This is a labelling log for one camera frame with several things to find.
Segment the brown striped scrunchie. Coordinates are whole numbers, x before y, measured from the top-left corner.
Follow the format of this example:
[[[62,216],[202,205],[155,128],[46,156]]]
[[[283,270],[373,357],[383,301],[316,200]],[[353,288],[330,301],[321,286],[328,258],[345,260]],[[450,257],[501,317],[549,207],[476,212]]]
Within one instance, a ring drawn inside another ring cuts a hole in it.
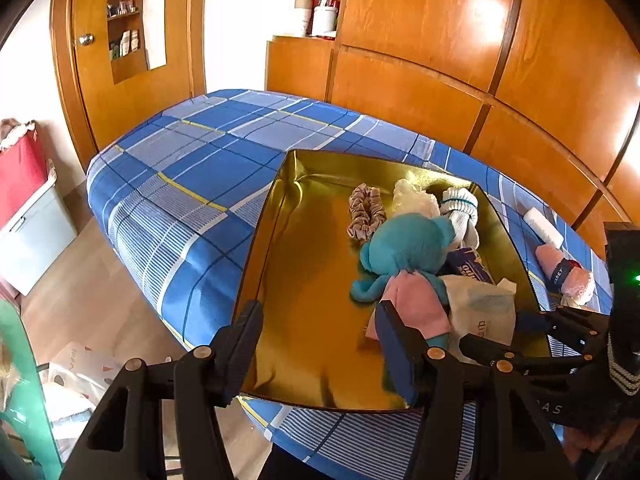
[[[381,192],[374,186],[361,183],[349,195],[350,223],[347,235],[351,240],[364,243],[387,220]]]

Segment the wooden wall shelf niche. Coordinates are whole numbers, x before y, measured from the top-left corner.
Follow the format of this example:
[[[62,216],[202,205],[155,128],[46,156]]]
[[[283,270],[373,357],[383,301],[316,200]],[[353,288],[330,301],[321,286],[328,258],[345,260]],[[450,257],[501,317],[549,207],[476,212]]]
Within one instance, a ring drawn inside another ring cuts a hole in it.
[[[108,53],[115,84],[166,64],[166,0],[107,0]]]

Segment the gold tray box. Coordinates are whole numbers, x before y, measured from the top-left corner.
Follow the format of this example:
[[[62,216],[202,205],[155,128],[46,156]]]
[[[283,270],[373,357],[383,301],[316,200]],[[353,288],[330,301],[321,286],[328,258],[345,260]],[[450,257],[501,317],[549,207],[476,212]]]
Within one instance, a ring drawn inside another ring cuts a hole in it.
[[[515,283],[515,310],[540,307],[514,229],[477,181],[443,171],[349,153],[288,152],[266,196],[244,266],[236,305],[257,300],[264,324],[242,393],[262,400],[344,411],[398,411],[405,403],[383,386],[384,356],[364,336],[370,304],[350,296],[364,274],[349,239],[348,198],[360,183],[392,202],[406,178],[435,196],[450,186],[477,198],[480,258],[495,281]]]

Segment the grey plastic bin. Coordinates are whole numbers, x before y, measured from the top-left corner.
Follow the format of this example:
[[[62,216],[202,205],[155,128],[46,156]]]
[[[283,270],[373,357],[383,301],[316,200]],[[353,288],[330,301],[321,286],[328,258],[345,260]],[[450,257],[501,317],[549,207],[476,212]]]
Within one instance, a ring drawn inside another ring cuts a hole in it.
[[[1,277],[23,296],[77,236],[56,180],[51,167],[48,180],[1,229]]]

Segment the wooden headboard cabinet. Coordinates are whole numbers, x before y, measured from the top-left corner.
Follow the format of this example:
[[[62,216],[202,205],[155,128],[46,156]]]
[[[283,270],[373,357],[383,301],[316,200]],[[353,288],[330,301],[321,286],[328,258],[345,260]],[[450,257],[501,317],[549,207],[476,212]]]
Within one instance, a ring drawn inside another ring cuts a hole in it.
[[[341,0],[266,86],[369,114],[526,186],[595,251],[639,219],[639,50],[605,0]]]

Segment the blue Tempo tissue pack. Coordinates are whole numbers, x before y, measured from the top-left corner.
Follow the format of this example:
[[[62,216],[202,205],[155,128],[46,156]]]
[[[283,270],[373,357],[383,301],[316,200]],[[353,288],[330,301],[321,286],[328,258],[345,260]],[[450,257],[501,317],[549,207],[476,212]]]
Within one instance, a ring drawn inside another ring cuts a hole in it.
[[[461,247],[448,252],[445,269],[453,274],[474,278],[474,280],[495,284],[480,254],[473,248]]]

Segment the white soap bar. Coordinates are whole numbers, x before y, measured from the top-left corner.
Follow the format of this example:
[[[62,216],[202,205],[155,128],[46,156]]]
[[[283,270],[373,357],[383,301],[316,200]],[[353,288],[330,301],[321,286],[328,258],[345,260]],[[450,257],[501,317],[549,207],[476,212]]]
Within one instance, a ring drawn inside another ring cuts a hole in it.
[[[539,209],[536,207],[530,208],[526,214],[524,214],[523,220],[544,244],[551,245],[556,249],[561,248],[564,236]]]

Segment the blue plaid bedsheet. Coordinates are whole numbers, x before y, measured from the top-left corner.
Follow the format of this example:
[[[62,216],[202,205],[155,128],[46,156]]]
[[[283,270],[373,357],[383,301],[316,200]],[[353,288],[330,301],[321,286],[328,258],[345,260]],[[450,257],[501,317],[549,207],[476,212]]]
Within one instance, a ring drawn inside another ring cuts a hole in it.
[[[529,272],[539,307],[553,296],[523,221],[536,207],[565,255],[594,271],[588,304],[609,314],[605,263],[543,200],[448,145],[367,115],[272,92],[218,90],[142,122],[90,162],[88,202],[146,300],[186,348],[226,325],[272,180],[288,150],[367,155],[443,169],[480,185]],[[335,479],[401,479],[418,413],[340,415],[245,397],[265,438]]]

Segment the teal plush toy pink skirt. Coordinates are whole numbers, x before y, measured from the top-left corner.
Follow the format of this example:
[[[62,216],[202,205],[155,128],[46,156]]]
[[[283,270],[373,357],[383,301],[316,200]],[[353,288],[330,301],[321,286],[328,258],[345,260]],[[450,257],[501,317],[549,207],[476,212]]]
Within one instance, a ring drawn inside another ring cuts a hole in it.
[[[390,301],[405,325],[430,346],[445,349],[449,300],[438,272],[453,241],[446,217],[409,212],[390,218],[362,245],[359,262],[366,274],[352,283],[350,296],[360,304]]]

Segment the pink towel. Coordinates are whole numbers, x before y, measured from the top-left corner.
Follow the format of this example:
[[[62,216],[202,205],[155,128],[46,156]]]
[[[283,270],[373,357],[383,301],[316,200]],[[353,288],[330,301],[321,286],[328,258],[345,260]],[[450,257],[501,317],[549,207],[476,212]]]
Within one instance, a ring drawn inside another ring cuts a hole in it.
[[[551,244],[538,246],[535,256],[548,282],[565,298],[579,307],[588,304],[596,290],[591,271],[578,261],[566,258],[559,248]]]

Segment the red storage box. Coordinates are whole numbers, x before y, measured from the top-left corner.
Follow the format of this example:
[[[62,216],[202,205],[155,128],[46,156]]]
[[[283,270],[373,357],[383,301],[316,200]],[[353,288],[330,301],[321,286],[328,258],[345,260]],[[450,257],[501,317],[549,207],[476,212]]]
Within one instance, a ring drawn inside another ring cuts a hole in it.
[[[1,121],[1,226],[48,180],[48,163],[34,122]]]

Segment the white knit gloves pair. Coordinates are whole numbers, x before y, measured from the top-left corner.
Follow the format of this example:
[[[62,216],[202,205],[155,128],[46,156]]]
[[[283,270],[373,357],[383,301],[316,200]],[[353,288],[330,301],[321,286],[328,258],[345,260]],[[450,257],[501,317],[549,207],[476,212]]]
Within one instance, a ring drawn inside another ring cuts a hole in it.
[[[440,214],[447,217],[454,228],[454,240],[448,250],[477,249],[480,236],[477,233],[478,200],[467,188],[447,188],[442,193]]]

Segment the white cleaning wipes pack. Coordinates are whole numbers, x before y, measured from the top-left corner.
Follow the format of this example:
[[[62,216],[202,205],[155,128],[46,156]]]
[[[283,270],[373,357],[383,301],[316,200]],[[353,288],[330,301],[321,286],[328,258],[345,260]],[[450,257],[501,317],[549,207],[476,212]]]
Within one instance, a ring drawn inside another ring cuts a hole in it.
[[[462,354],[460,339],[466,334],[510,346],[514,333],[516,284],[503,278],[498,285],[461,275],[444,275],[451,324],[448,351],[461,362],[473,363]]]

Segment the white containers on cabinet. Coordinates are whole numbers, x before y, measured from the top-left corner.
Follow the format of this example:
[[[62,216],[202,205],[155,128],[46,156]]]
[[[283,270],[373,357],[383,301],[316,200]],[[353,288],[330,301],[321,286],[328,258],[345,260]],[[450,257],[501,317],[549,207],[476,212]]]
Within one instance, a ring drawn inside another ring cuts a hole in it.
[[[339,10],[338,0],[294,0],[292,35],[334,39]]]

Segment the green plastic chair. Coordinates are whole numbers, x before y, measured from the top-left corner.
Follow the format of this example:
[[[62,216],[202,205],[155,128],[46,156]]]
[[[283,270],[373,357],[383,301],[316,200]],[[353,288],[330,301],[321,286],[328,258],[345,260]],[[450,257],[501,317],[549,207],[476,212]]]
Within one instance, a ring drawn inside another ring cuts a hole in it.
[[[35,460],[38,479],[60,478],[63,464],[58,455],[44,394],[26,330],[13,304],[1,300],[1,342],[8,347],[17,371],[17,383],[12,388],[1,419],[22,439]]]

